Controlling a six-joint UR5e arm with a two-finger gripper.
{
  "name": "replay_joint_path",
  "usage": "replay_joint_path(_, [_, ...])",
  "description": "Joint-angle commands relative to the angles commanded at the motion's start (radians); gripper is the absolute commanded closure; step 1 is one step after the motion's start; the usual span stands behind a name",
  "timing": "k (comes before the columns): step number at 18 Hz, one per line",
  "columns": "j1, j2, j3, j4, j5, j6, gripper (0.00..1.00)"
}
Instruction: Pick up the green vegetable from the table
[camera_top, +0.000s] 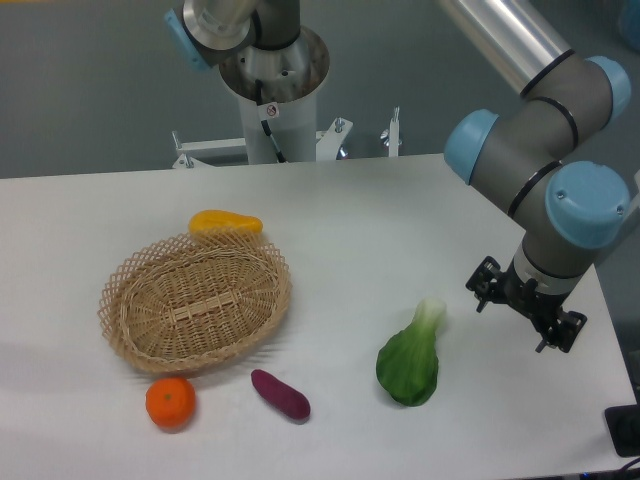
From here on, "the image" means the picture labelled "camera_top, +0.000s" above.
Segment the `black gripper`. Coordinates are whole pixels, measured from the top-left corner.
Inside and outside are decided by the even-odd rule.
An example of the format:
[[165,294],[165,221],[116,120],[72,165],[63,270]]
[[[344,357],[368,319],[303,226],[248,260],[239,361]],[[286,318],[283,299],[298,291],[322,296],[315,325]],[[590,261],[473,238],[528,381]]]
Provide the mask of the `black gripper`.
[[485,257],[465,284],[474,294],[481,313],[487,304],[506,304],[531,321],[541,341],[535,351],[545,348],[569,353],[587,316],[576,311],[564,311],[561,306],[565,295],[550,295],[537,290],[538,282],[530,278],[523,281],[515,266],[510,264],[505,273],[491,256]]

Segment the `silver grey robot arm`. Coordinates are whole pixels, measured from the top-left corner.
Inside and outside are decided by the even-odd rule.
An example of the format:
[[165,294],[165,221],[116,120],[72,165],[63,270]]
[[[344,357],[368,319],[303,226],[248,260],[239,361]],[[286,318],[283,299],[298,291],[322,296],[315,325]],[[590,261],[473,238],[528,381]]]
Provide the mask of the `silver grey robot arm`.
[[[569,351],[587,319],[563,303],[617,237],[630,195],[611,168],[566,157],[624,111],[630,80],[613,60],[578,56],[526,1],[442,7],[524,102],[507,119],[470,113],[444,147],[451,170],[525,232],[507,269],[487,258],[467,288],[528,318],[542,347]],[[318,136],[315,119],[329,55],[298,2],[184,1],[164,20],[188,63],[217,68],[238,99],[251,163],[336,159],[344,124]]]

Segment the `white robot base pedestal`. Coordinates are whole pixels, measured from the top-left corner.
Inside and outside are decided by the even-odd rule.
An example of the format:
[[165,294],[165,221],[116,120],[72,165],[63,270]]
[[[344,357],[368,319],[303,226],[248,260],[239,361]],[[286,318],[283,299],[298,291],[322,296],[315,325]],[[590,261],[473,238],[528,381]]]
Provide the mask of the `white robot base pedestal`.
[[253,138],[258,124],[267,120],[278,133],[302,128],[302,137],[313,142],[317,94],[329,64],[326,44],[306,27],[283,49],[251,46],[221,63],[221,78],[238,102],[244,137]]

